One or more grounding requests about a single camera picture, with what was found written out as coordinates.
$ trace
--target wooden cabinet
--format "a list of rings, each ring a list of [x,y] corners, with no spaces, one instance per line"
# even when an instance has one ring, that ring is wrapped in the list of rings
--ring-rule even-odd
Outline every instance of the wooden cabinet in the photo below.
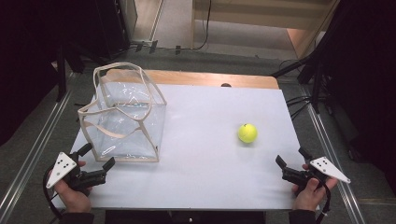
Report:
[[[211,21],[288,28],[297,57],[302,58],[325,31],[339,0],[212,0]],[[193,0],[191,47],[195,20],[206,20],[209,0]]]
[[[158,19],[163,9],[163,0],[134,0],[137,11],[134,42],[153,40]]]

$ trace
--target black stand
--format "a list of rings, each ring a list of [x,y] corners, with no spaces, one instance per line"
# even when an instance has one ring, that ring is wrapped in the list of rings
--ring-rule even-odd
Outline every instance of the black stand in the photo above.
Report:
[[[58,75],[59,75],[59,83],[58,83],[58,97],[56,99],[57,102],[60,102],[66,93],[66,69],[64,65],[64,61],[68,61],[73,72],[82,73],[84,71],[84,63],[79,58],[78,55],[84,55],[90,58],[92,61],[98,63],[103,66],[106,65],[107,62],[102,60],[97,55],[91,53],[87,49],[84,49],[82,46],[73,43],[64,43],[57,50],[56,61],[58,64]]]
[[[318,43],[318,46],[310,53],[308,56],[302,58],[296,63],[292,63],[289,66],[273,73],[272,77],[281,77],[288,72],[299,68],[300,66],[304,65],[303,70],[301,71],[300,75],[297,77],[300,84],[306,84],[309,80],[314,77],[314,87],[311,96],[311,105],[314,107],[317,114],[318,111],[318,97],[321,85],[321,79],[323,77],[323,65],[321,59],[325,54],[326,48],[329,47],[329,43],[334,36],[334,33],[337,32],[337,29],[340,23],[344,20],[344,17],[348,14],[349,10],[352,8],[353,3],[344,4],[348,1],[340,1],[338,8],[335,10],[334,16],[332,21],[329,25],[329,28],[326,34],[323,36],[321,41]]]

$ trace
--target gray floor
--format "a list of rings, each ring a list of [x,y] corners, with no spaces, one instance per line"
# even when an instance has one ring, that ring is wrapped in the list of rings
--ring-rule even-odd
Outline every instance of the gray floor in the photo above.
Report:
[[[170,7],[167,4],[172,2],[174,1],[165,1],[164,9]],[[177,40],[177,38],[173,38],[173,35],[169,34],[165,38],[164,25],[169,23],[166,20],[170,20],[165,18],[166,13],[164,10],[155,35],[159,40],[159,46],[162,44],[162,47],[171,48],[174,45],[183,46],[188,44],[189,42],[186,41],[186,38],[184,40]],[[230,30],[235,32],[238,29],[230,28]],[[285,34],[282,30],[276,31],[272,28],[268,30],[273,30],[277,35]],[[259,48],[259,51],[255,51],[257,47],[247,47],[246,39],[241,36],[238,37],[239,40],[236,38],[226,41],[228,45],[217,44],[219,42],[225,43],[221,34],[223,32],[217,35],[216,33],[211,35],[208,39],[209,47],[207,49],[204,48],[202,52],[183,51],[180,55],[175,55],[172,50],[157,49],[155,53],[149,54],[147,49],[143,49],[140,52],[130,51],[122,54],[116,60],[135,63],[143,69],[266,76],[277,71],[283,60],[295,59],[295,55],[293,56],[291,53],[291,43],[284,35],[276,37],[276,39],[279,39],[279,42],[272,42],[272,45],[269,43],[274,41],[274,39],[271,40],[272,37],[269,37],[270,39],[267,45],[262,43],[262,49]],[[5,193],[7,192],[7,188],[11,186],[12,181],[20,176],[19,170],[21,167],[26,167],[26,164],[31,162],[30,160],[26,160],[26,158],[31,159],[34,156],[39,158],[37,164],[34,163],[30,166],[29,171],[31,172],[31,176],[23,176],[23,180],[26,182],[19,184],[19,188],[22,191],[17,192],[15,198],[11,200],[9,207],[13,208],[13,211],[7,211],[7,213],[1,215],[2,219],[0,220],[7,220],[4,223],[49,223],[53,218],[42,193],[42,175],[49,164],[53,162],[53,159],[56,158],[59,151],[68,151],[73,146],[79,129],[79,123],[76,122],[79,106],[75,104],[87,104],[91,100],[93,95],[92,69],[95,66],[97,65],[87,62],[87,68],[83,74],[75,74],[69,78],[69,100],[65,103],[65,108],[59,120],[56,120],[57,123],[51,135],[48,136],[48,139],[41,146],[42,154],[40,154],[40,146],[35,145],[35,140],[40,136],[40,131],[45,126],[46,120],[53,108],[59,107],[54,102],[57,93],[56,88],[43,99],[37,109],[17,130],[13,138],[0,146],[0,193],[4,197],[7,197]],[[284,92],[286,100],[302,95],[301,86],[296,81],[297,76],[298,71],[293,71],[278,79],[279,87]],[[299,108],[299,105],[291,107],[290,113],[297,108]],[[352,161],[347,155],[348,147],[345,139],[338,130],[336,122],[326,113],[323,105],[320,105],[320,111],[320,117],[323,120],[329,138],[332,140],[332,145],[341,163],[341,167],[345,174],[352,180],[350,186],[358,202],[360,202],[359,206],[365,223],[394,223],[396,218],[396,206],[395,203],[392,203],[394,202],[392,200],[394,199],[394,194],[390,190],[384,175],[370,163],[356,163]],[[323,156],[324,149],[319,141],[317,130],[308,111],[304,110],[294,120],[293,124],[300,144],[309,149],[315,156]],[[0,211],[4,212],[5,207],[7,207],[7,204],[2,203]],[[104,211],[94,210],[93,212],[96,214],[95,223],[104,223]],[[288,223],[287,212],[268,212],[267,223]],[[343,198],[340,189],[334,189],[332,191],[332,211],[328,217],[324,218],[322,223],[356,223],[347,211],[345,198]]]

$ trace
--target white triangular marker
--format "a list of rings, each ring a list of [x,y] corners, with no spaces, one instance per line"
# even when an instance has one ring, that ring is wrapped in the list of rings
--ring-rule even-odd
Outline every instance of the white triangular marker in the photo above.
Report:
[[[56,159],[55,165],[53,166],[52,173],[49,176],[47,189],[52,188],[76,166],[77,164],[69,156],[62,152],[59,153],[58,159]]]
[[[311,161],[311,165],[321,171],[323,174],[332,176],[346,183],[350,183],[350,179],[347,178],[337,167],[335,167],[326,157],[322,157]]]

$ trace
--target black cable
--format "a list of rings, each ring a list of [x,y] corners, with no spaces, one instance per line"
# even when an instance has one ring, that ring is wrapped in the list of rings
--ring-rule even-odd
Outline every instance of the black cable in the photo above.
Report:
[[[49,222],[49,224],[55,223],[56,220],[58,220],[58,217],[54,217],[54,218]]]
[[[205,28],[204,20],[202,20],[202,28],[204,29],[205,34],[208,35],[208,30]],[[207,49],[209,49],[209,44],[206,42],[206,49],[205,50],[207,50]]]
[[[299,100],[299,101],[296,101],[296,102],[288,102],[288,103],[287,103],[287,106],[290,107],[290,106],[292,106],[292,105],[297,105],[297,104],[299,104],[299,103],[301,103],[301,102],[304,102],[304,101],[311,102],[311,97],[308,96],[308,97],[305,97],[305,98],[303,98],[303,99],[301,99],[301,100]]]
[[[55,207],[55,205],[53,205],[53,203],[52,203],[52,199],[51,199],[51,197],[49,196],[49,193],[48,193],[48,190],[47,190],[47,178],[48,178],[48,176],[49,176],[49,173],[50,173],[50,171],[53,169],[53,167],[54,167],[54,165],[55,165],[55,163],[53,163],[47,170],[46,170],[46,172],[44,173],[44,176],[43,176],[43,191],[44,191],[44,196],[46,197],[46,199],[47,199],[47,202],[49,203],[49,208],[50,208],[50,210],[52,211],[52,213],[57,217],[57,218],[59,218],[59,219],[62,219],[62,214],[61,214],[61,212],[59,212],[58,211],[58,209]]]
[[[288,59],[288,60],[285,60],[285,61],[283,61],[283,62],[279,65],[278,71],[280,71],[280,69],[281,69],[283,63],[285,63],[285,62],[290,62],[290,61],[299,62],[298,59]]]
[[[58,193],[56,193],[55,195],[52,196],[52,198],[50,198],[51,200],[56,198],[56,196],[58,196]]]
[[[310,96],[308,96],[308,95],[305,95],[305,96],[297,96],[297,97],[294,97],[294,98],[289,99],[288,101],[286,101],[286,103],[289,103],[289,102],[291,102],[291,101],[293,101],[293,100],[298,100],[298,99],[301,99],[301,98],[305,98],[305,97],[310,97]]]
[[[123,50],[118,51],[117,53],[114,53],[112,55],[113,57],[108,59],[107,62],[113,61],[113,60],[117,59],[118,57],[120,57],[122,53],[125,53],[125,52],[127,52],[127,51],[129,51],[131,49],[136,49],[136,48],[137,48],[137,44],[131,44],[128,49],[123,49]]]
[[[294,120],[300,113],[303,111],[311,102],[305,103],[300,109],[298,109],[296,112],[290,115],[291,120]]]
[[[330,199],[332,198],[332,193],[329,190],[329,187],[327,187],[326,183],[323,183],[322,181],[320,181],[322,186],[326,189],[326,203],[323,206],[322,212],[320,213],[320,215],[317,218],[317,224],[319,224],[323,218],[325,216],[327,216],[327,213],[330,211]]]
[[[205,41],[204,44],[199,48],[195,48],[192,50],[200,50],[207,42],[207,38],[209,37],[209,21],[210,21],[210,12],[212,10],[212,0],[209,1],[209,9],[207,10],[207,18],[206,18],[206,32],[205,32]]]

